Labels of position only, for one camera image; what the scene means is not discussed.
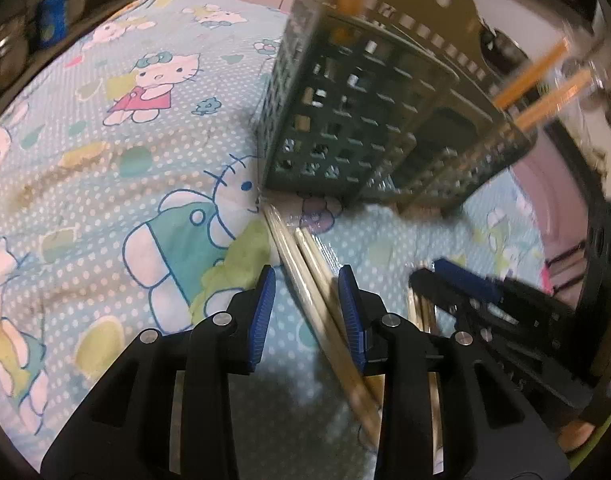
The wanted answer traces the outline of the green plastic utensil caddy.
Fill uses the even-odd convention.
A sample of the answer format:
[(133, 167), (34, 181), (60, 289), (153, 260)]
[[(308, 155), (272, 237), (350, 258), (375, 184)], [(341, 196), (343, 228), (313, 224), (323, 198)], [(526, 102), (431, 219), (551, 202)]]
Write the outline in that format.
[(448, 211), (537, 133), (494, 104), (473, 0), (295, 0), (257, 127), (262, 184)]

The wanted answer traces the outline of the chopstick pair long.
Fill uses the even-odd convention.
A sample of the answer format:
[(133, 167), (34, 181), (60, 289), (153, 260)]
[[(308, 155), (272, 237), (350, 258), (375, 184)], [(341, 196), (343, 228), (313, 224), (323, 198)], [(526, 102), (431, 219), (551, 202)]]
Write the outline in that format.
[(380, 415), (378, 408), (351, 359), (333, 315), (307, 267), (295, 237), (289, 233), (276, 208), (262, 204), (262, 211), (300, 306), (328, 363), (336, 375), (355, 418), (360, 422), (370, 448), (378, 448)]

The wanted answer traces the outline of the steel pot on shelf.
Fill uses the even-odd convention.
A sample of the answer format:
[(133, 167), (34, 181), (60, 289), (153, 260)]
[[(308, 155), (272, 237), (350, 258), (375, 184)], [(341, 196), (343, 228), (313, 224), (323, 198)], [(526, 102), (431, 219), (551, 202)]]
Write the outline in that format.
[(14, 15), (0, 25), (0, 95), (26, 69), (29, 44), (25, 14)]

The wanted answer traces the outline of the Hello Kitty tablecloth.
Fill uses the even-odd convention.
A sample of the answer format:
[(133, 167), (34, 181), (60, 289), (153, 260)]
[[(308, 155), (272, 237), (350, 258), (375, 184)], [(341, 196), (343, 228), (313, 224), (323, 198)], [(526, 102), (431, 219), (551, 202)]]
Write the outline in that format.
[[(279, 263), (254, 129), (287, 15), (240, 0), (122, 11), (0, 118), (0, 424), (36, 467), (134, 336), (192, 328)], [(409, 271), (435, 258), (542, 286), (541, 237), (513, 177), (444, 221), (272, 200), (405, 315)], [(371, 479), (376, 456), (282, 271), (262, 361), (231, 379), (240, 478)]]

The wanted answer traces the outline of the blue plastic canister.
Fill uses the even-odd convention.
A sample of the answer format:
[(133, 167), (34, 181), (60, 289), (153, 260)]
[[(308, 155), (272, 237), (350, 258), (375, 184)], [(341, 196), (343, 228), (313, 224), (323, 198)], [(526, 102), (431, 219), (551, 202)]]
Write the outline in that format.
[(40, 46), (54, 46), (67, 36), (67, 0), (42, 0), (38, 8)]

